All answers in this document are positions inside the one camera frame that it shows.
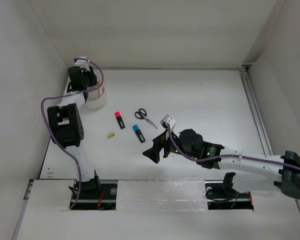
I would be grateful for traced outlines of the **pink clear pen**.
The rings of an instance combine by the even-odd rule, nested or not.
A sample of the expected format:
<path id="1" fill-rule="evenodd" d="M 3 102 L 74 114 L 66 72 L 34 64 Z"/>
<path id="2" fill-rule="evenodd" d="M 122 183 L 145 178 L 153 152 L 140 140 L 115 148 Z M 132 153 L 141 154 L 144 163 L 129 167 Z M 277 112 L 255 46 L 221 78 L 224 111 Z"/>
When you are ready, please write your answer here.
<path id="1" fill-rule="evenodd" d="M 103 81 L 102 81 L 102 80 L 99 80 L 98 84 L 99 84 L 98 98 L 101 98 L 102 95 L 103 95 Z"/>

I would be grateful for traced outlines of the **yellow clear pen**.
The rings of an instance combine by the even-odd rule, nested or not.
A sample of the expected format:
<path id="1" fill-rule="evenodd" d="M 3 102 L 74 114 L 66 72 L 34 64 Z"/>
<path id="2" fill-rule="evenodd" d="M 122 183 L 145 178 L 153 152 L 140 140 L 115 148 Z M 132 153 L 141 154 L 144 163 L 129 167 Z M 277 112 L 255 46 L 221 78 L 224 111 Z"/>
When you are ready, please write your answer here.
<path id="1" fill-rule="evenodd" d="M 105 91 L 105 85 L 103 83 L 102 86 L 101 86 L 101 88 L 100 88 L 100 94 L 101 94 L 101 96 L 104 94 L 104 91 Z"/>

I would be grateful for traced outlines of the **blue cap black highlighter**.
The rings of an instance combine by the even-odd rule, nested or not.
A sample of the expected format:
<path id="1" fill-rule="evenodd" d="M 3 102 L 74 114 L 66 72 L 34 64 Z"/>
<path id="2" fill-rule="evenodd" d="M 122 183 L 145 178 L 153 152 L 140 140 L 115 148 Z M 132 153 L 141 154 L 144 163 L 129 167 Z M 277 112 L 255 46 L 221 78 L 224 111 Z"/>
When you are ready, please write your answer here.
<path id="1" fill-rule="evenodd" d="M 140 128 L 138 127 L 138 125 L 135 124 L 135 125 L 132 126 L 132 128 L 133 128 L 133 130 L 134 130 L 134 132 L 135 132 L 137 138 L 139 139 L 139 141 L 140 141 L 141 143 L 144 143 L 146 140 L 145 140 L 145 137 L 143 136 L 143 134 L 142 134 Z"/>

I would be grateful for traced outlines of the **black handled scissors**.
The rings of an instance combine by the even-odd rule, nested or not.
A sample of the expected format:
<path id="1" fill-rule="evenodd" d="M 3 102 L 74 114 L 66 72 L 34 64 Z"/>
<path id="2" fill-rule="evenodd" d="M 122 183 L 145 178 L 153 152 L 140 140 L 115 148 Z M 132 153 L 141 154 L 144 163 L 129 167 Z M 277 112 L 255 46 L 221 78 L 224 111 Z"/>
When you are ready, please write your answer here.
<path id="1" fill-rule="evenodd" d="M 139 108 L 135 113 L 134 116 L 137 119 L 145 120 L 149 125 L 153 128 L 158 129 L 158 127 L 147 117 L 147 111 L 144 108 Z"/>

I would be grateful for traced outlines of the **pink cap black highlighter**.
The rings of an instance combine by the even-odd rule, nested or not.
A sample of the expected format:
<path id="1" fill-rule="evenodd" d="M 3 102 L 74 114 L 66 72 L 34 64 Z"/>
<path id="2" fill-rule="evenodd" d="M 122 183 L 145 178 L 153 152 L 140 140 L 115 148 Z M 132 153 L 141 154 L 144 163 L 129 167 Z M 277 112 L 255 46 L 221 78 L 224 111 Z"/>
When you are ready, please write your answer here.
<path id="1" fill-rule="evenodd" d="M 115 118 L 118 122 L 119 127 L 121 129 L 124 129 L 126 126 L 125 126 L 125 123 L 124 123 L 123 118 L 121 116 L 121 113 L 119 111 L 117 111 L 117 112 L 114 113 L 114 115 L 115 115 Z"/>

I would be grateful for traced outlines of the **beige eraser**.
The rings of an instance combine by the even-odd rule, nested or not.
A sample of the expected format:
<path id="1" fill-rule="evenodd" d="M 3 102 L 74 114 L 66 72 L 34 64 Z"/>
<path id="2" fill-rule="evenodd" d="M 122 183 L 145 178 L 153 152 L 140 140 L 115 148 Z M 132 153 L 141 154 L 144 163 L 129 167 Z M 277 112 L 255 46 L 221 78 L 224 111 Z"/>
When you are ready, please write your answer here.
<path id="1" fill-rule="evenodd" d="M 114 136 L 115 136 L 115 133 L 114 133 L 114 132 L 110 132 L 110 133 L 107 134 L 107 137 L 108 137 L 108 138 L 112 138 L 112 137 L 114 137 Z"/>

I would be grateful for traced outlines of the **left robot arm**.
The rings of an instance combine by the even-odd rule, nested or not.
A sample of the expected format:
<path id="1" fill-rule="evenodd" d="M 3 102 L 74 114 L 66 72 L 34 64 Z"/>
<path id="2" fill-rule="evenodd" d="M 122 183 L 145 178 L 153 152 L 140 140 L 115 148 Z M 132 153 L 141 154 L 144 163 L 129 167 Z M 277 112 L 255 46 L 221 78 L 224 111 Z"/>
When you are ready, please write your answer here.
<path id="1" fill-rule="evenodd" d="M 67 94 L 56 106 L 47 109 L 48 124 L 55 141 L 74 159 L 78 168 L 77 183 L 70 189 L 82 191 L 90 198 L 101 194 L 100 179 L 83 147 L 85 136 L 79 108 L 88 100 L 88 88 L 97 86 L 97 77 L 91 66 L 75 65 L 67 69 L 69 84 Z"/>

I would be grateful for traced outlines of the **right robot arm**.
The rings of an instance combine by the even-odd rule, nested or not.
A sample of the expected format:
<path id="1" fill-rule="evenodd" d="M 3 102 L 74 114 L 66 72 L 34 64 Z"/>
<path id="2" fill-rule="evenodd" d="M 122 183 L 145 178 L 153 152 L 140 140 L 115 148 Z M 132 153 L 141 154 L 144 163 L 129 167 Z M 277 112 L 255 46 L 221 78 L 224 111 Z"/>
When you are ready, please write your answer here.
<path id="1" fill-rule="evenodd" d="M 300 156 L 293 151 L 283 155 L 248 155 L 221 144 L 204 141 L 193 129 L 178 135 L 165 131 L 153 139 L 151 148 L 142 154 L 154 163 L 177 154 L 205 169 L 225 170 L 221 184 L 224 199 L 250 191 L 279 191 L 300 200 Z"/>

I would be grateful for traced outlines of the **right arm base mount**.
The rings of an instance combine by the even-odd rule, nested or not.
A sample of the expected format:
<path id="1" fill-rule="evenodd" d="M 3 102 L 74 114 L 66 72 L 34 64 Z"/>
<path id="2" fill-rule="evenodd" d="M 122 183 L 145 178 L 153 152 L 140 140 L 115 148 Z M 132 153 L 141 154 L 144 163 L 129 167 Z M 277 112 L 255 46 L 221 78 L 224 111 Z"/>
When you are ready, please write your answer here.
<path id="1" fill-rule="evenodd" d="M 208 210 L 254 210 L 251 193 L 233 189 L 234 172 L 226 173 L 223 180 L 205 182 Z"/>

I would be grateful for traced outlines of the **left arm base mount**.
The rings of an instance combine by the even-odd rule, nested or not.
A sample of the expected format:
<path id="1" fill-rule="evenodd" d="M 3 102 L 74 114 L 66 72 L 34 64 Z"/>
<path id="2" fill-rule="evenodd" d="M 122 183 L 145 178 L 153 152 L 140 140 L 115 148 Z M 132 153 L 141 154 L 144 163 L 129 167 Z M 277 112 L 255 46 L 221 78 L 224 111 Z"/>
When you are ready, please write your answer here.
<path id="1" fill-rule="evenodd" d="M 99 190 L 83 190 L 71 210 L 114 211 L 118 193 L 117 180 L 101 180 Z"/>

